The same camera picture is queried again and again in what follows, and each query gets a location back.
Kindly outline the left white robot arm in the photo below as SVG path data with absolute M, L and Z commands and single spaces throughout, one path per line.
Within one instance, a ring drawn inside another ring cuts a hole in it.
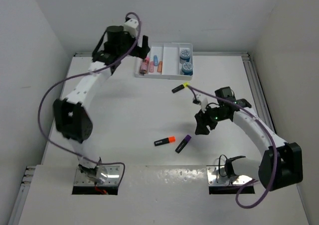
M 88 108 L 99 88 L 113 75 L 126 53 L 146 58 L 150 51 L 148 37 L 143 36 L 142 46 L 138 46 L 139 32 L 139 24 L 107 27 L 92 52 L 88 74 L 64 99 L 56 99 L 53 103 L 56 130 L 68 140 L 77 154 L 80 171 L 94 181 L 101 180 L 104 173 L 101 158 L 88 141 L 93 131 Z

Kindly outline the blue eraser case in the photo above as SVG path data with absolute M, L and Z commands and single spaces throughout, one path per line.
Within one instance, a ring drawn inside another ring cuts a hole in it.
M 155 66 L 158 66 L 158 65 L 159 65 L 158 56 L 157 56 L 157 55 L 154 55 L 153 59 L 154 59 L 154 65 L 155 65 Z

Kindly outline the pink tube of pens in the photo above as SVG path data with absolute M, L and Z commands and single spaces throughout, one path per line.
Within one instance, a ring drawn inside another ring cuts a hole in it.
M 150 58 L 149 57 L 146 57 L 145 59 L 142 59 L 141 64 L 140 64 L 140 68 L 139 68 L 139 73 L 141 75 L 145 75 L 145 74 L 148 73 L 149 62 L 150 62 Z

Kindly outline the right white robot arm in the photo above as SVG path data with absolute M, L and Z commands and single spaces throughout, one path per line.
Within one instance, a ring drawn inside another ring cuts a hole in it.
M 302 149 L 293 142 L 275 134 L 256 114 L 246 99 L 237 99 L 230 87 L 215 91 L 214 107 L 207 98 L 194 95 L 192 102 L 200 105 L 195 115 L 196 135 L 208 135 L 218 123 L 230 120 L 241 128 L 262 155 L 260 162 L 245 155 L 227 158 L 223 176 L 228 178 L 246 175 L 261 182 L 265 189 L 274 191 L 303 180 Z

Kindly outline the pink eraser case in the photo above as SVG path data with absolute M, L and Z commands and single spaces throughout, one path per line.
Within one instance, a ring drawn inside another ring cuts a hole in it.
M 149 64 L 149 73 L 153 73 L 154 72 L 154 62 L 153 61 L 150 61 L 150 64 Z

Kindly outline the blue tape roll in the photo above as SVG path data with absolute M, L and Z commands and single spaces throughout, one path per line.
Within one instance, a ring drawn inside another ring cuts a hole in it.
M 190 62 L 185 62 L 182 64 L 181 71 L 184 75 L 192 76 L 193 75 L 193 64 Z
M 185 62 L 190 62 L 191 50 L 188 48 L 182 48 L 179 54 L 179 61 L 181 64 Z

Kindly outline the orange eraser case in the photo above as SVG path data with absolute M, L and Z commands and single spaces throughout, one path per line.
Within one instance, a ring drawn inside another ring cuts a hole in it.
M 157 68 L 158 73 L 162 73 L 162 65 L 163 65 L 162 61 L 159 61 L 158 68 Z

